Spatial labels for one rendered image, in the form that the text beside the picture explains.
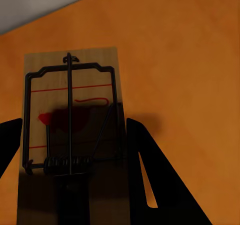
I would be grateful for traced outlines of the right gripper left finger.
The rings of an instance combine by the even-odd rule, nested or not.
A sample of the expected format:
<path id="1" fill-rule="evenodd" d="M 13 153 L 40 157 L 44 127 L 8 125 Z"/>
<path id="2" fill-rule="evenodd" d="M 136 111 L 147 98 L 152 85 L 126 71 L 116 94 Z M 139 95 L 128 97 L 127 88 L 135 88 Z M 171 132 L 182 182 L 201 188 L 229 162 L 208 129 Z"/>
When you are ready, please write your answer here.
<path id="1" fill-rule="evenodd" d="M 0 123 L 0 178 L 20 147 L 23 120 Z"/>

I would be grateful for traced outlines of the mousetrap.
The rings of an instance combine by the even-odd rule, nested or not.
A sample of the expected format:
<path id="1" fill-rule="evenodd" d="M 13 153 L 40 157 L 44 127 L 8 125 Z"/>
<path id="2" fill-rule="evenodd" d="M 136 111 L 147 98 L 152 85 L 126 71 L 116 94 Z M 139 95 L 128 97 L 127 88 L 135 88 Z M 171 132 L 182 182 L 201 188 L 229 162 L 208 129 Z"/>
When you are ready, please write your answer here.
<path id="1" fill-rule="evenodd" d="M 16 225 L 131 225 L 117 46 L 24 54 Z"/>

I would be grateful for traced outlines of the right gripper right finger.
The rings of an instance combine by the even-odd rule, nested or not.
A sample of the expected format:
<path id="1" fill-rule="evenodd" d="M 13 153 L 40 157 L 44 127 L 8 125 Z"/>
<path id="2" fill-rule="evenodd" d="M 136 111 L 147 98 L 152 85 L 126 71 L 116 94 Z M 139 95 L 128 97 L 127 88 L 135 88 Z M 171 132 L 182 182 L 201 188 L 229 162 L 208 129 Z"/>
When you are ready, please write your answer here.
<path id="1" fill-rule="evenodd" d="M 147 128 L 126 120 L 130 225 L 213 225 Z M 139 153 L 158 208 L 147 205 Z"/>

